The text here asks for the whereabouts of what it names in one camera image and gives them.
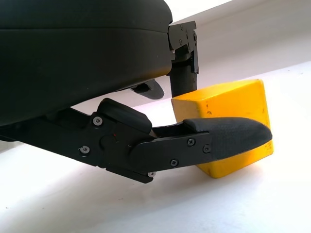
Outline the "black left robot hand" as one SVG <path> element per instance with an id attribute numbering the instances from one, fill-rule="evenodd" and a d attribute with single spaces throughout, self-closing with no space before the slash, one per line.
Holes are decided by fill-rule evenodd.
<path id="1" fill-rule="evenodd" d="M 172 96 L 195 91 L 196 23 L 173 24 L 163 0 L 3 0 L 0 3 L 0 138 L 149 183 L 155 172 L 214 162 L 272 139 L 243 117 L 185 119 L 153 127 L 106 98 L 132 89 L 149 99 L 169 76 Z"/>

